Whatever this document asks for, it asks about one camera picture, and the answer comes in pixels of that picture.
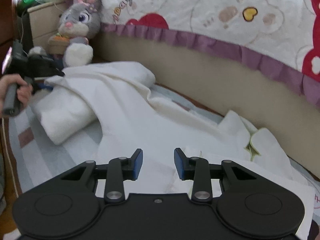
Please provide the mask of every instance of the red heart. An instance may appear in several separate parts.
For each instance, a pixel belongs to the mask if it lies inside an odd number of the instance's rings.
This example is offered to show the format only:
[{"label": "red heart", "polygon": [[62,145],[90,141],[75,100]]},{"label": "red heart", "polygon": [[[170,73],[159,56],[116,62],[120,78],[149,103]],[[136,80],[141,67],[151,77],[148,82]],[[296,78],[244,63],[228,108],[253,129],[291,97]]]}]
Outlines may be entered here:
[{"label": "red heart", "polygon": [[149,13],[143,16],[140,20],[130,19],[126,25],[144,25],[148,27],[155,27],[160,29],[169,29],[166,20],[159,14]]},{"label": "red heart", "polygon": [[311,0],[311,4],[313,7],[313,10],[316,13],[316,19],[313,25],[313,35],[312,35],[313,49],[306,54],[303,60],[302,73],[320,82],[320,73],[315,74],[312,71],[312,60],[315,57],[320,58],[320,7],[319,7],[320,0]]},{"label": "red heart", "polygon": [[320,82],[320,74],[315,74],[312,71],[312,60],[315,57],[320,58],[319,49],[312,49],[307,53],[307,55],[305,56],[305,58],[303,60],[302,73],[313,78],[314,80]]}]

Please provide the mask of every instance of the bunny eye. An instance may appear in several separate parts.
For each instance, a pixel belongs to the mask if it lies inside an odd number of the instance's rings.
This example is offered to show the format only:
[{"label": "bunny eye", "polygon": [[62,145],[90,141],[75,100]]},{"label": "bunny eye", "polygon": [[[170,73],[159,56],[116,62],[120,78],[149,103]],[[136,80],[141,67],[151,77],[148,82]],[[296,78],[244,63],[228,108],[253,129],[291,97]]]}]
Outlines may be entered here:
[{"label": "bunny eye", "polygon": [[82,12],[79,15],[79,22],[81,23],[87,23],[90,20],[90,15],[86,12]]},{"label": "bunny eye", "polygon": [[66,14],[66,15],[63,17],[63,20],[64,20],[64,21],[67,21],[68,18],[69,18],[69,16],[70,16],[70,14]]}]

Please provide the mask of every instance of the wooden floor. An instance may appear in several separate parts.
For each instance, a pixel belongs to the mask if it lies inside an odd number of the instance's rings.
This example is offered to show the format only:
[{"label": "wooden floor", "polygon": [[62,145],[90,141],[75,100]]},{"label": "wooden floor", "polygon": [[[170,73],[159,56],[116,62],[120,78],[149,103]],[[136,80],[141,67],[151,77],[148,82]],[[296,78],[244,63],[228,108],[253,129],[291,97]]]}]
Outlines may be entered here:
[{"label": "wooden floor", "polygon": [[[4,141],[3,141],[3,131],[1,128],[1,140],[0,140],[0,151],[1,154],[5,154]],[[11,216],[12,204],[16,200],[16,194],[13,186],[13,178],[11,171],[9,169],[10,164],[8,162],[8,158],[4,158],[4,166],[5,168],[5,188],[4,188],[4,197],[7,202],[7,207],[4,212],[0,216],[0,239],[3,238],[4,234],[10,233],[16,229],[16,225],[13,222]]]}]

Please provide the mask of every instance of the purple ruffle trim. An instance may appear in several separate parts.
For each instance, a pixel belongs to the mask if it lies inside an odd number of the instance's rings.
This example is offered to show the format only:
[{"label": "purple ruffle trim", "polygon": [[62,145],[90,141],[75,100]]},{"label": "purple ruffle trim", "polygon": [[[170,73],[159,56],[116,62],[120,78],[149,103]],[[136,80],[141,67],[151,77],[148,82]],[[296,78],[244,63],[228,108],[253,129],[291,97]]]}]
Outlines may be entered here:
[{"label": "purple ruffle trim", "polygon": [[285,83],[292,91],[299,95],[305,95],[310,103],[320,108],[320,82],[278,60],[243,46],[195,33],[142,25],[102,24],[101,29],[105,32],[115,32],[118,35],[164,41],[172,46],[184,46],[188,49],[208,53],[211,56],[236,60],[252,70],[260,70],[262,74],[272,80]]}]

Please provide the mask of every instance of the mattress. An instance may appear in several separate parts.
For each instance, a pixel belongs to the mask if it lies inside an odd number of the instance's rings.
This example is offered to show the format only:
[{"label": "mattress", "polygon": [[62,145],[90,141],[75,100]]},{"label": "mattress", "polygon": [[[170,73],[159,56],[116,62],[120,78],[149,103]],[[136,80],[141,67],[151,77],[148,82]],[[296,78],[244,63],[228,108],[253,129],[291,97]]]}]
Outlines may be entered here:
[{"label": "mattress", "polygon": [[[169,98],[185,110],[201,116],[209,122],[220,123],[223,117],[213,113],[198,103],[184,98],[167,88],[154,85],[152,94],[157,97]],[[50,141],[38,119],[30,108],[21,115],[9,120],[10,151],[16,161],[16,190],[21,194],[46,180],[74,167],[76,164],[90,159],[97,151],[102,138],[101,126],[98,121],[73,135],[65,143],[56,146]],[[320,183],[303,167],[291,160],[297,169],[316,189],[315,211],[311,224],[309,239],[314,240],[319,235],[320,214]]]}]

